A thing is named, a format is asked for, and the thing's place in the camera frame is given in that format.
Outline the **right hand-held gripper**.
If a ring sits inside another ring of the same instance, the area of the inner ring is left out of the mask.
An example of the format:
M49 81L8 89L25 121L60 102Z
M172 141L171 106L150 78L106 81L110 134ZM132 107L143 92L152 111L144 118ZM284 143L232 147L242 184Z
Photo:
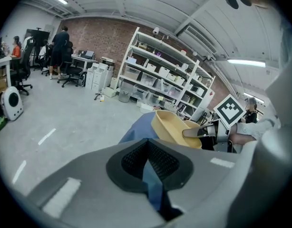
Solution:
M203 150L236 153L229 135L231 127L245 112L245 108L232 95L228 95L214 108L218 118L212 120L210 126L185 129L182 135L187 138L200 138Z

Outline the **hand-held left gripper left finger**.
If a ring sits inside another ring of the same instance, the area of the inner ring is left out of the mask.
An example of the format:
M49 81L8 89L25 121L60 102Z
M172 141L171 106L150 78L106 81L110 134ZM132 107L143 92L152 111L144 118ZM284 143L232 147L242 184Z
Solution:
M123 191L108 177L108 160L134 143L78 156L42 180L27 199L62 228L154 228L165 224L145 194Z

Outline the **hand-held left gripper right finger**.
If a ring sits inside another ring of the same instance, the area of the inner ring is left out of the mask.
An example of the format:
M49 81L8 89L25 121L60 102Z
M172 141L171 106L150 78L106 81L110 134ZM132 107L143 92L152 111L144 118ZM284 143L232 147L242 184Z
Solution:
M240 154L193 149L149 140L162 168L164 214L172 219L226 219L253 157L253 143Z

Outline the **person's right forearm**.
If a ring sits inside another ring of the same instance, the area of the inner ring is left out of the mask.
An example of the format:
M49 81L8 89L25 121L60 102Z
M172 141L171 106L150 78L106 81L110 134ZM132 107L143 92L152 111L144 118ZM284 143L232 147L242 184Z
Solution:
M236 123L231 127L229 140L232 144L245 145L259 140L265 132L273 128L280 128L279 119L275 121L264 119L258 123Z

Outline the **white flat box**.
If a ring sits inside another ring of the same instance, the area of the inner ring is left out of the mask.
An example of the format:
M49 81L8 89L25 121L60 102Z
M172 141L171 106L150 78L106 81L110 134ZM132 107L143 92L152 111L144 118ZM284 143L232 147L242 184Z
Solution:
M150 113L153 111L154 111L154 108L148 104L142 103L140 106L140 113L146 114L146 113Z

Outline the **round table with blue cloth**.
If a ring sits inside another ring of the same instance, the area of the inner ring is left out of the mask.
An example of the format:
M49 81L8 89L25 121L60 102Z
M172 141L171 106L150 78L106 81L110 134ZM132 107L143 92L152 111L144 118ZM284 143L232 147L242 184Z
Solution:
M158 136L151 126L151 122L155 116L155 112L143 114L136 120L127 133L120 140L121 143L140 140L140 139L157 139ZM171 217L179 214L179 210L171 207L169 198L164 190L160 179L160 168L163 163L160 157L167 160L166 154L159 151L155 145L146 144L146 163L142 168L142 181L147 185L147 200L150 205L160 213L163 217Z

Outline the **white shelving rack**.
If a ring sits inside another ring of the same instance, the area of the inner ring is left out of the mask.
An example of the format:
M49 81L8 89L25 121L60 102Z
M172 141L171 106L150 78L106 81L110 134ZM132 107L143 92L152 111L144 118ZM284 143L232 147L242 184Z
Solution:
M172 47L165 42L166 40L167 37L157 39L141 32L140 28L136 28L124 54L117 79L133 86L131 94L133 98L141 99L141 94L146 93L150 98L149 103L156 105L157 98L162 96L164 101L172 102L177 107L181 116L197 122L202 115L208 116L205 111L211 97L214 96L211 86L215 77L203 69L197 59L189 58L184 50ZM155 72L182 87L180 99L174 102L166 96L120 79L120 73L125 65L129 64Z

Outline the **row of clear storage bins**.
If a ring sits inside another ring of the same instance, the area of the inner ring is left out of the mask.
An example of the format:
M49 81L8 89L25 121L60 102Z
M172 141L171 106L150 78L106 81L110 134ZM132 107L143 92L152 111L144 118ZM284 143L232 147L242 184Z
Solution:
M178 86L176 83L168 78L164 78L155 72L150 72L142 67L134 65L125 65L122 73L120 73L119 78L126 80L130 83L142 86L149 91L156 92L168 99L176 102L180 99L183 88Z

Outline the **mesh trash bin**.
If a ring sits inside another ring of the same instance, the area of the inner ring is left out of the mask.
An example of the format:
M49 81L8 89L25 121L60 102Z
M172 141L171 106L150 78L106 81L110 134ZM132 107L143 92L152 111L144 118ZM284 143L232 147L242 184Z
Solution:
M131 92L127 90L120 90L118 100L123 103L128 103L131 97Z

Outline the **white storage box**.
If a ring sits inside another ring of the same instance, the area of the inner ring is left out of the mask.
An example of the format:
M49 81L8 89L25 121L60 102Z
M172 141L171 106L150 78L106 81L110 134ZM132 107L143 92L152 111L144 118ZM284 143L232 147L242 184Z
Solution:
M110 87L104 87L102 88L102 94L105 96L108 96L110 98L116 96L117 91L115 89L112 89Z

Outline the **person's grey shirt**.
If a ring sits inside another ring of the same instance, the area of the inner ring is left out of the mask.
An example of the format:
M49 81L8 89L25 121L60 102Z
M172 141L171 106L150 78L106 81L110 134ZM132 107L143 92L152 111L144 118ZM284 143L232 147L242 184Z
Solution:
M292 25L285 18L281 31L279 74L266 89L270 104L261 118L279 119L281 126L247 143L253 143L252 162L228 213L228 228L292 226Z

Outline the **ceiling air conditioner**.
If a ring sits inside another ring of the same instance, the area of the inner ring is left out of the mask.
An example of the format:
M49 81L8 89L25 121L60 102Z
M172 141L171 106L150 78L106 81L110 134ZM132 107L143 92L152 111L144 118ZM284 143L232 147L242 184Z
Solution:
M196 51L199 55L215 55L217 49L212 42L196 27L193 25L186 25L179 33L177 37Z

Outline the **white drawer cabinet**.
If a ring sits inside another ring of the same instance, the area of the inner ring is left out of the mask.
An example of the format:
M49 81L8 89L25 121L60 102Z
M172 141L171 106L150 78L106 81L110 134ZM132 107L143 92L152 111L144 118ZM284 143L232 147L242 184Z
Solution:
M108 87L111 82L114 67L104 63L99 63L94 75L94 83L97 86L97 91L101 91L102 88Z
M94 77L94 71L97 70L99 64L93 63L90 68L87 70L87 78L86 78L86 84L85 88L91 90L93 85L93 77Z

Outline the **white round-window carrier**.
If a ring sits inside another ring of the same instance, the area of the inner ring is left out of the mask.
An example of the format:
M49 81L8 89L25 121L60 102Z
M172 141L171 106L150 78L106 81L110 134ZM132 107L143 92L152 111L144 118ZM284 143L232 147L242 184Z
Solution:
M23 103L16 87L8 87L0 96L3 112L8 120L15 121L23 113Z

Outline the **black office chair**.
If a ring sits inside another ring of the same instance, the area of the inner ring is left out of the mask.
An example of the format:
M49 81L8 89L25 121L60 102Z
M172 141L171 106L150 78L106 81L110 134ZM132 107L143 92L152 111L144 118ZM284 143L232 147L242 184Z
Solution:
M75 87L78 87L79 76L83 72L83 69L73 65L72 54L73 54L73 43L67 42L66 45L61 49L61 65L60 70L61 73L66 74L62 79L58 79L57 83L59 84L61 81L64 83L61 85L62 88L65 87L66 83L73 82Z
M39 54L34 60L34 63L36 63L36 65L33 70L35 71L36 69L40 69L41 74L45 74L45 76L47 76L49 74L52 45L49 44L47 40L44 40L43 43L44 46L41 48Z
M35 40L34 37L30 37L27 40L26 47L20 51L20 57L13 57L12 70L10 71L10 81L11 85L16 87L18 91L25 92L26 95L29 95L29 92L26 90L27 87L30 89L33 88L31 84L24 84L23 81L27 80L30 76L30 55L34 48Z

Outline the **white printer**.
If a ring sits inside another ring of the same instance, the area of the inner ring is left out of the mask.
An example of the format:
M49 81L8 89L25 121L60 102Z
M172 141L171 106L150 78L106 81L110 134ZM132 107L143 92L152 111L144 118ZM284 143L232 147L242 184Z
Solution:
M107 58L107 57L101 57L100 58L101 63L106 64L108 66L114 66L115 61L113 59Z

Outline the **white desk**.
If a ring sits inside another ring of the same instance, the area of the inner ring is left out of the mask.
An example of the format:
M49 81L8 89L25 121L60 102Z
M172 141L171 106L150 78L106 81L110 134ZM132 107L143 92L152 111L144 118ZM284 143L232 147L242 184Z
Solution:
M92 60L92 59L86 59L86 58L83 58L83 57L79 57L79 56L75 56L74 54L71 55L71 58L73 59L73 61L81 61L81 62L84 62L84 67L83 67L83 71L87 72L88 68L88 64L90 63L97 63L96 60Z
M6 68L6 77L7 77L7 85L8 87L11 86L11 79L10 79L10 62L12 60L11 56L6 56L3 58L0 58L0 67Z

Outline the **black display on stand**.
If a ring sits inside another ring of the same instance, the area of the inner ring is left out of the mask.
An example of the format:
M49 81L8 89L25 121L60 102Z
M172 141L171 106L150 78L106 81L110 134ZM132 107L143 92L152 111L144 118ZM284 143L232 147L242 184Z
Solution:
M43 47L45 46L44 40L48 41L50 36L50 32L48 31L41 31L41 30L34 30L34 29L27 29L26 34L29 34L35 40L35 46Z

